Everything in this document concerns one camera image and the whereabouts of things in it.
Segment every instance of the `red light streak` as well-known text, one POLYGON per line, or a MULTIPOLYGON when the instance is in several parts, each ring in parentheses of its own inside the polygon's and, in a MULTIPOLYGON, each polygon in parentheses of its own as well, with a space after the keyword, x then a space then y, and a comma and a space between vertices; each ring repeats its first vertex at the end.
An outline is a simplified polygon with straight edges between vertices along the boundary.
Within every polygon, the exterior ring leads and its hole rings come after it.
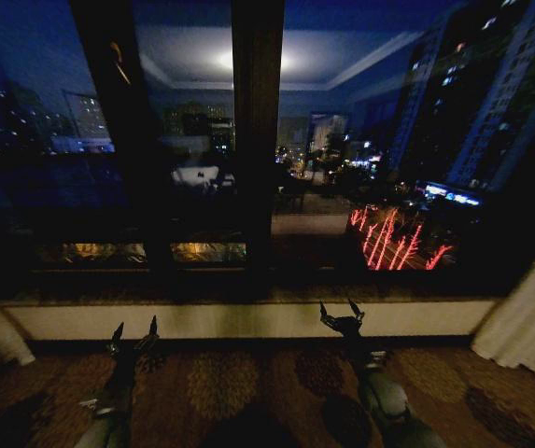
POLYGON ((360 218, 360 210, 353 211, 352 214, 350 215, 350 224, 352 224, 353 226, 356 225, 359 218, 360 218))
POLYGON ((437 249, 435 255, 429 261, 427 261, 427 263, 425 263, 425 269, 427 271, 432 270, 437 265, 437 262, 441 259, 442 255, 451 248, 451 245, 441 245, 440 248, 437 249))
POLYGON ((379 225, 378 222, 374 223, 372 226, 369 226, 369 231, 367 231, 367 238, 364 240, 364 244, 362 245, 362 253, 367 254, 367 244, 369 243, 369 240, 371 239, 371 235, 373 235, 373 231, 375 230, 375 227, 379 225))
POLYGON ((375 256, 375 252, 377 251, 377 247, 379 247, 379 242, 381 241, 381 235, 383 235, 386 232, 386 226, 388 222, 389 222, 389 215, 387 215, 386 221, 383 223, 383 227, 381 228, 381 231, 379 232, 379 236, 377 237, 377 242, 375 243, 373 252, 371 252, 371 256, 369 257, 367 266, 371 266, 373 264, 373 258, 375 256))
POLYGON ((391 240, 391 235, 394 232, 394 220, 396 218, 396 213, 398 213, 398 209, 394 208, 392 212, 389 214, 389 223, 387 224, 387 233, 386 237, 383 240, 383 248, 381 249, 381 254, 379 255, 379 260, 377 261, 377 266, 375 266, 375 270, 379 271, 381 268, 381 261, 383 260, 383 254, 386 253, 387 245, 389 244, 389 241, 391 240))
POLYGON ((360 222, 359 231, 362 231, 362 228, 364 227, 364 223, 367 220, 367 207, 364 207, 364 212, 362 212, 362 222, 360 222))
POLYGON ((408 245, 408 248, 406 249, 406 252, 404 253, 404 256, 401 259, 400 264, 398 265, 398 271, 401 269, 401 267, 404 265, 406 260, 413 256, 413 254, 416 252, 416 248, 418 247, 418 234, 420 233, 420 230, 422 229, 423 225, 419 224, 419 226, 416 228, 416 232, 413 235, 412 239, 410 240, 410 244, 408 245))
POLYGON ((406 244, 406 235, 402 236, 400 243, 398 244, 398 248, 396 249, 396 253, 394 254, 394 258, 391 259, 391 264, 389 264, 389 270, 394 269, 394 264, 396 264, 396 258, 398 257, 398 254, 401 252, 401 250, 404 248, 404 245, 406 244))

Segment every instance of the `ceiling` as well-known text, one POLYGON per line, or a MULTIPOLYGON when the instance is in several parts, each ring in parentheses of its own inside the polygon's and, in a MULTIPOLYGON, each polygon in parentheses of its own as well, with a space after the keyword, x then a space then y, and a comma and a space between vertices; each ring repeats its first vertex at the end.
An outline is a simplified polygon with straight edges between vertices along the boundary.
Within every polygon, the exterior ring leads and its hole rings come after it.
MULTIPOLYGON (((409 45, 419 32, 286 30, 281 88, 328 91, 409 45)), ((232 88, 232 30, 137 27, 141 63, 155 88, 232 88)))

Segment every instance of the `floor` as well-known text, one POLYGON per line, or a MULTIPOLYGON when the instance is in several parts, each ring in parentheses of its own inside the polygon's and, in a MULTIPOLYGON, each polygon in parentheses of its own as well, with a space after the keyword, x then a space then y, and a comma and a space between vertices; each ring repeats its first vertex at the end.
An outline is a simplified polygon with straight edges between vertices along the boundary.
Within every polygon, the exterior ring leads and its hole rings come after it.
MULTIPOLYGON (((133 447, 382 447, 339 340, 175 343, 137 366, 133 447)), ((0 447, 72 447, 113 361, 40 352, 0 373, 0 447)), ((468 348, 393 351, 387 372, 448 447, 535 447, 535 376, 468 348)))

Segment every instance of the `reflected ceiling light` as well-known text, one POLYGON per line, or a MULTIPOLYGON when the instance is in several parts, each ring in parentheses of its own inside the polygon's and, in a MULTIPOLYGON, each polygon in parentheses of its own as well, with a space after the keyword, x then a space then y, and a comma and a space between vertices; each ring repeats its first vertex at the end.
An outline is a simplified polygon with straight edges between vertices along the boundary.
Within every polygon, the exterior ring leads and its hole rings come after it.
POLYGON ((229 70, 233 69, 233 57, 231 51, 226 51, 218 57, 218 64, 229 70))
MULTIPOLYGON (((218 64, 222 68, 227 68, 228 70, 233 70, 233 56, 231 51, 227 51, 225 53, 221 53, 218 57, 218 64)), ((281 69, 282 71, 288 70, 291 67, 291 61, 288 56, 285 54, 282 54, 282 63, 281 63, 281 69)))

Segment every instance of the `illuminated sign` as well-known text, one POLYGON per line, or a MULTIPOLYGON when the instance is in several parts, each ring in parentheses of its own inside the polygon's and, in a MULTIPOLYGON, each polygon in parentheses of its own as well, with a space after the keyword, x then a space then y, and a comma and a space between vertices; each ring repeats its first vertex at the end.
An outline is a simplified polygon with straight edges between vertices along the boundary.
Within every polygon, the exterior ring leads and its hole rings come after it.
POLYGON ((440 189, 439 187, 435 187, 434 185, 427 185, 425 187, 425 191, 428 191, 431 194, 441 194, 442 196, 445 196, 445 193, 447 193, 445 189, 440 189))
POLYGON ((479 205, 481 202, 473 199, 466 194, 455 193, 453 191, 448 191, 447 189, 442 189, 435 185, 427 185, 425 187, 425 194, 434 194, 444 196, 448 201, 455 201, 457 203, 466 203, 468 205, 479 205))

